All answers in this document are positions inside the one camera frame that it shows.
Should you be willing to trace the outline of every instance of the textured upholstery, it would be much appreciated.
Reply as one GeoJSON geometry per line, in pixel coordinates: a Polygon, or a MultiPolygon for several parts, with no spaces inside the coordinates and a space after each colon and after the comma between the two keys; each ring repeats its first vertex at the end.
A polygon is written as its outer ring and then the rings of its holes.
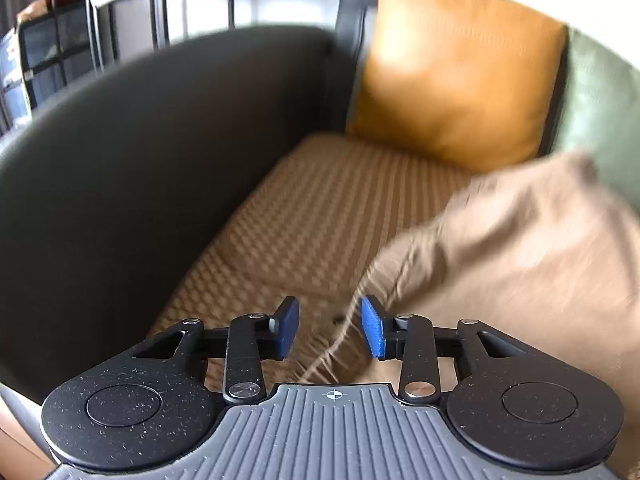
{"type": "MultiPolygon", "coordinates": [[[[187,274],[153,332],[185,317],[223,326],[300,298],[290,358],[263,364],[268,385],[296,381],[334,340],[351,293],[378,250],[440,212],[470,175],[333,134],[305,139],[235,212],[187,274]]],[[[209,366],[217,388],[222,364],[209,366]]]]}
{"type": "Polygon", "coordinates": [[[640,70],[578,30],[553,151],[584,150],[600,179],[640,212],[640,70]]]}
{"type": "Polygon", "coordinates": [[[347,132],[472,171],[533,158],[565,39],[509,0],[379,0],[347,132]]]}

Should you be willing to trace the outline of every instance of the tan seat cushion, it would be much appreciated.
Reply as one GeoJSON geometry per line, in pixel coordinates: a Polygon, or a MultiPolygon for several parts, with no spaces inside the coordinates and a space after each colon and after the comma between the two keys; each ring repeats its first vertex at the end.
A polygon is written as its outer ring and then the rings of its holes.
{"type": "Polygon", "coordinates": [[[472,171],[533,158],[565,41],[509,0],[378,0],[347,131],[472,171]]]}
{"type": "MultiPolygon", "coordinates": [[[[186,317],[226,326],[273,312],[293,294],[301,325],[283,363],[264,362],[268,384],[296,381],[334,341],[353,290],[396,233],[432,218],[470,174],[433,159],[317,134],[285,156],[235,212],[176,290],[153,332],[186,317]]],[[[222,368],[209,366],[217,389],[222,368]]]]}

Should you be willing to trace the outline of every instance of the brown fabric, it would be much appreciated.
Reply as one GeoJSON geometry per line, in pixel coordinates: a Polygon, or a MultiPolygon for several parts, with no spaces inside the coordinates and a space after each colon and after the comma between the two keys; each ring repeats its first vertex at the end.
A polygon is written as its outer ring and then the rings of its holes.
{"type": "Polygon", "coordinates": [[[54,468],[0,397],[0,476],[5,480],[40,480],[54,468]]]}
{"type": "MultiPolygon", "coordinates": [[[[297,381],[328,348],[364,270],[401,230],[440,212],[470,175],[447,164],[334,134],[284,157],[203,252],[153,332],[185,317],[226,326],[299,297],[300,330],[267,383],[297,381]]],[[[219,389],[211,362],[207,384],[219,389]]]]}
{"type": "Polygon", "coordinates": [[[334,346],[303,381],[398,383],[371,363],[357,298],[455,327],[474,318],[606,381],[625,406],[609,465],[640,465],[640,224],[589,159],[555,156],[474,180],[445,211],[373,261],[334,346]]]}
{"type": "Polygon", "coordinates": [[[29,22],[40,16],[44,16],[48,12],[49,7],[47,7],[47,0],[35,0],[16,14],[15,21],[17,23],[29,22]]]}
{"type": "Polygon", "coordinates": [[[472,171],[533,158],[565,41],[509,0],[378,0],[347,131],[472,171]]]}

